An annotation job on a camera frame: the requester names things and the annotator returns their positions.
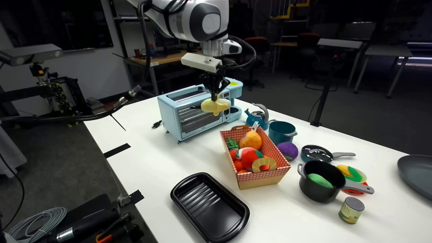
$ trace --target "cable coil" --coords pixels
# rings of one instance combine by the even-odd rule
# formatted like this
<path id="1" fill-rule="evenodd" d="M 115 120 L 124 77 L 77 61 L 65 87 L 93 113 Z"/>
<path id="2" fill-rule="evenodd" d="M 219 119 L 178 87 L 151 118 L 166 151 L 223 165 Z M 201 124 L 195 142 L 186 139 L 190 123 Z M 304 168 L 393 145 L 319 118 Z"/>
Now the cable coil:
<path id="1" fill-rule="evenodd" d="M 25 230 L 24 234 L 27 237 L 24 240 L 17 240 L 19 243 L 33 243 L 38 240 L 40 240 L 43 237 L 48 236 L 48 234 L 57 227 L 58 224 L 66 217 L 67 210 L 63 207 L 57 207 L 57 208 L 51 208 L 48 210 L 45 210 L 43 212 L 40 212 L 38 214 L 35 214 L 31 217 L 28 217 L 24 219 L 23 221 L 19 222 L 17 225 L 12 227 L 12 229 L 9 231 L 9 234 L 16 239 L 18 236 L 18 233 L 22 230 Z M 43 218 L 49 217 L 49 220 L 40 227 L 36 233 L 29 234 L 30 227 L 38 220 L 41 220 Z"/>

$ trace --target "floor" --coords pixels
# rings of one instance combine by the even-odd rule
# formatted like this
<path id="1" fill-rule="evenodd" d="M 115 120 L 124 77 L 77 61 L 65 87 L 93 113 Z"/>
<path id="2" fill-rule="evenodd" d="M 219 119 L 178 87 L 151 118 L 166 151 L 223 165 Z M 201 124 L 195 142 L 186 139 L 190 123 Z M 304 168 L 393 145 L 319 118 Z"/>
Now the floor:
<path id="1" fill-rule="evenodd" d="M 346 80 L 336 80 L 339 87 L 329 94 L 321 118 L 323 126 L 405 153 L 432 155 L 432 129 L 429 129 L 432 83 L 427 80 L 432 70 L 407 66 L 394 98 L 386 99 L 388 74 L 374 70 L 374 61 L 391 65 L 391 60 L 372 59 L 359 94 L 353 94 L 352 87 L 346 86 Z M 261 70 L 256 77 L 266 88 L 254 88 L 253 91 L 244 88 L 242 100 L 262 103 L 269 109 L 299 119 L 308 119 L 313 104 L 321 95 L 320 91 L 306 89 L 305 83 L 298 78 L 289 79 L 289 73 L 285 71 L 273 75 Z M 44 125 L 8 133 L 28 159 L 18 168 L 26 191 L 13 224 L 48 208 L 64 206 L 73 209 L 102 193 L 108 194 L 111 200 L 117 198 L 118 191 L 105 159 L 84 124 L 71 128 Z M 3 223 L 11 218 L 20 199 L 18 182 L 0 176 Z M 136 211 L 133 214 L 144 225 L 139 214 Z M 151 233 L 146 232 L 147 242 L 154 242 Z"/>

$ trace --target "red polka dot basket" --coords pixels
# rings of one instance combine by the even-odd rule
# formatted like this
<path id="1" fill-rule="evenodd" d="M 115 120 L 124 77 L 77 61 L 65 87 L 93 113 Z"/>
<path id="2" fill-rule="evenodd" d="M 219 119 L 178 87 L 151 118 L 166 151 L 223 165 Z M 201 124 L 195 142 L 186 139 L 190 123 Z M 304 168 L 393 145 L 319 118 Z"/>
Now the red polka dot basket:
<path id="1" fill-rule="evenodd" d="M 234 170 L 235 175 L 237 176 L 238 187 L 240 190 L 249 189 L 264 185 L 272 185 L 277 184 L 283 178 L 283 176 L 288 172 L 291 168 L 289 162 L 285 159 L 282 153 L 277 149 L 276 145 L 270 140 L 270 138 L 265 134 L 264 130 L 261 127 L 258 127 L 257 133 L 261 136 L 263 141 L 263 145 L 261 146 L 260 152 L 270 158 L 276 160 L 277 168 L 274 170 L 261 171 L 258 173 L 242 173 L 238 174 L 238 171 L 235 169 L 234 161 L 229 155 L 228 146 L 226 145 L 226 139 L 232 138 L 237 142 L 243 137 L 245 133 L 251 130 L 251 127 L 245 126 L 236 126 L 233 127 L 229 131 L 220 131 L 220 136 L 222 138 L 223 145 L 225 147 L 226 154 L 228 155 L 229 161 L 231 161 L 232 168 Z"/>

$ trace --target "wall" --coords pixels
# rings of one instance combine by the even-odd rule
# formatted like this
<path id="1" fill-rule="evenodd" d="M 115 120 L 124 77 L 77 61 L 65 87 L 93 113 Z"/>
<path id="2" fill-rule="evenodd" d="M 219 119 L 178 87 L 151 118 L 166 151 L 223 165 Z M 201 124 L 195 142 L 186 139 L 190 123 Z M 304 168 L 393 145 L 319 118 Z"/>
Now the wall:
<path id="1" fill-rule="evenodd" d="M 45 61 L 42 65 L 49 67 L 51 72 L 58 72 L 60 76 L 77 78 L 84 98 L 93 96 L 100 99 L 130 89 L 123 60 L 112 54 L 114 52 L 121 55 L 122 51 L 110 6 L 108 0 L 101 1 L 114 47 L 67 52 L 63 57 Z M 0 24 L 0 49 L 9 48 L 13 46 Z M 9 91 L 34 86 L 35 80 L 30 74 L 28 65 L 19 67 L 4 65 L 0 70 L 0 85 L 5 91 Z M 47 101 L 39 96 L 14 101 L 13 105 L 19 112 L 25 111 L 37 115 L 50 112 Z"/>

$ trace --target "chair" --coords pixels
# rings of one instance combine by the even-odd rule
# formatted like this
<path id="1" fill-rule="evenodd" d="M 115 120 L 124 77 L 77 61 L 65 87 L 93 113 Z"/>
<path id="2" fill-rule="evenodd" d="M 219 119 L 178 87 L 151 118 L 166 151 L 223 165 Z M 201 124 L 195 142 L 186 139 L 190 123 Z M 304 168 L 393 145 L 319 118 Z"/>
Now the chair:
<path id="1" fill-rule="evenodd" d="M 297 48 L 298 48 L 298 58 L 300 65 L 299 75 L 302 82 L 304 82 L 308 68 L 312 65 L 315 60 L 318 41 L 320 40 L 320 35 L 315 33 L 302 33 L 297 36 Z"/>
<path id="2" fill-rule="evenodd" d="M 254 80 L 254 70 L 256 68 L 259 68 L 261 66 L 264 66 L 264 56 L 267 51 L 270 49 L 270 43 L 268 40 L 264 37 L 250 37 L 244 39 L 245 42 L 247 42 L 249 45 L 251 45 L 257 54 L 257 57 L 255 59 L 254 64 L 252 64 L 252 67 L 249 69 L 249 78 L 247 80 L 243 80 L 243 83 L 245 86 L 247 85 L 249 87 L 249 91 L 253 89 L 254 86 L 264 88 L 264 84 L 260 83 L 259 80 Z M 247 61 L 252 57 L 252 52 L 248 50 L 247 48 L 243 48 L 242 52 L 242 59 Z"/>

